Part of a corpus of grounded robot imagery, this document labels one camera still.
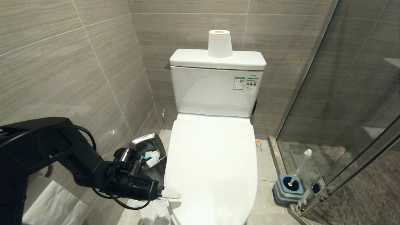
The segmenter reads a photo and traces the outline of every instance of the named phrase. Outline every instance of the toilet paper core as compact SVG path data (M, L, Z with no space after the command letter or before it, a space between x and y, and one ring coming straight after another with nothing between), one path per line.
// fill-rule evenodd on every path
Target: toilet paper core
M208 56L225 58L233 55L230 31L210 30L208 32Z

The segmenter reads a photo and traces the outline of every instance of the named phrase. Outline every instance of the toilet brush holder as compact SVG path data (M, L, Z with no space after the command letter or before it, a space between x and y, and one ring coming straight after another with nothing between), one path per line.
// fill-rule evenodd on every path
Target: toilet brush holder
M281 174L278 180L275 182L272 192L274 199L277 203L283 204L294 204L300 200L304 194L304 188L297 177L290 186L289 183L292 180L292 175Z

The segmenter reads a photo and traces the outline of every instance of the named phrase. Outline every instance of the black robotic arm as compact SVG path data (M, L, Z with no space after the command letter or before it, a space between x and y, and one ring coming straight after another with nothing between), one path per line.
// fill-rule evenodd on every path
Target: black robotic arm
M80 131L88 134L92 146ZM153 147L151 142L144 144ZM118 197L145 200L145 207L161 196L164 187L141 175L142 165L150 158L142 159L132 174L141 156L138 149L120 148L113 162L104 161L96 152L91 133L68 118L48 117L0 126L0 221L7 225L22 223L28 176L56 161L72 173L78 185L106 197L95 190L99 189L120 205L123 203Z

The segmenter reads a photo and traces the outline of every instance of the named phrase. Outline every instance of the sticker label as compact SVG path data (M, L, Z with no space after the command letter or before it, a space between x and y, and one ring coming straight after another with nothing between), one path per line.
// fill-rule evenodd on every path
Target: sticker label
M255 94L256 93L256 87L245 87L244 88L244 93L245 94Z
M233 90L243 90L244 77L236 76L233 82Z

